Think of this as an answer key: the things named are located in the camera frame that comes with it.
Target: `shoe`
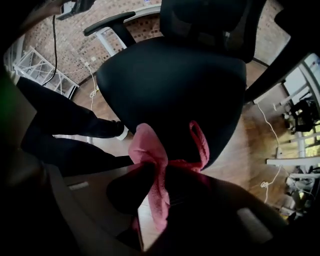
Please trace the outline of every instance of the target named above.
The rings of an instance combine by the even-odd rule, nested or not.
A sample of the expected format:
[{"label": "shoe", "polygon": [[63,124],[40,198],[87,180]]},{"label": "shoe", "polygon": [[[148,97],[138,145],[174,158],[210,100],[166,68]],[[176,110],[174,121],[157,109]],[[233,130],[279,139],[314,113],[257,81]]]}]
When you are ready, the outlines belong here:
[{"label": "shoe", "polygon": [[125,137],[127,137],[128,132],[129,132],[129,129],[127,127],[124,127],[123,132],[121,133],[121,135],[117,136],[116,138],[119,141],[123,141],[125,139]]}]

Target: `office chair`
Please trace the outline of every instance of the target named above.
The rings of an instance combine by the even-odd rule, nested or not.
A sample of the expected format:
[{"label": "office chair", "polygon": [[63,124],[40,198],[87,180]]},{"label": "office chair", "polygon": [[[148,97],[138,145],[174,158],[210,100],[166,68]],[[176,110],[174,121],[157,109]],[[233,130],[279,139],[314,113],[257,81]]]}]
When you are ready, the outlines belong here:
[{"label": "office chair", "polygon": [[190,131],[195,120],[209,145],[209,166],[231,138],[244,104],[246,63],[255,53],[266,0],[163,0],[163,37],[136,43],[122,13],[86,28],[110,27],[127,46],[97,71],[97,84],[115,114],[135,133],[149,124],[169,160],[200,160]]}]

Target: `pink towel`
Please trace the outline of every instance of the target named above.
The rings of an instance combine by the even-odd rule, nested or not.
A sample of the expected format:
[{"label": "pink towel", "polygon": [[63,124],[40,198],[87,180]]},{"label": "pink towel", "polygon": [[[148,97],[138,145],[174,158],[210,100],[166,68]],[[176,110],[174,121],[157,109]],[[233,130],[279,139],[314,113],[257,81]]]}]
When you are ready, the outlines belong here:
[{"label": "pink towel", "polygon": [[209,161],[209,146],[199,125],[195,121],[191,121],[189,129],[199,150],[200,162],[189,163],[183,159],[168,161],[164,146],[160,142],[155,131],[146,123],[138,125],[128,150],[129,156],[135,164],[153,163],[155,165],[156,176],[149,191],[148,200],[155,227],[160,232],[167,226],[167,217],[170,207],[169,194],[165,189],[167,166],[175,166],[200,172]]}]

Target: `black pants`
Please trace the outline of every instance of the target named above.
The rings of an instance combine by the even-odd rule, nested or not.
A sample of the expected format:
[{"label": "black pants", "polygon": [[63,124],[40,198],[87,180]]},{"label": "black pants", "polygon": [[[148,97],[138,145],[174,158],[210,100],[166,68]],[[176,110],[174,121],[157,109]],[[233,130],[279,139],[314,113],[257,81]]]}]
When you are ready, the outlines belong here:
[{"label": "black pants", "polygon": [[21,77],[17,87],[37,110],[21,148],[46,164],[57,166],[62,175],[74,176],[132,165],[129,156],[115,157],[86,142],[53,135],[113,138],[124,131],[121,122],[97,118],[61,94]]}]

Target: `black cable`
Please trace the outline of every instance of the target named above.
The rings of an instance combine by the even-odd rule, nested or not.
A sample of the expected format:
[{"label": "black cable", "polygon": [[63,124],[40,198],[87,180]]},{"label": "black cable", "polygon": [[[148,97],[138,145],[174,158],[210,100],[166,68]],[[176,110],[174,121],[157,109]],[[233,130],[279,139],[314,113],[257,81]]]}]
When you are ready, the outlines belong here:
[{"label": "black cable", "polygon": [[57,39],[56,39],[56,15],[53,15],[52,27],[53,27],[53,40],[54,40],[55,67],[54,67],[54,72],[51,78],[48,81],[46,81],[42,86],[45,86],[47,83],[49,83],[52,80],[52,78],[54,78],[57,72],[58,56],[57,56]]}]

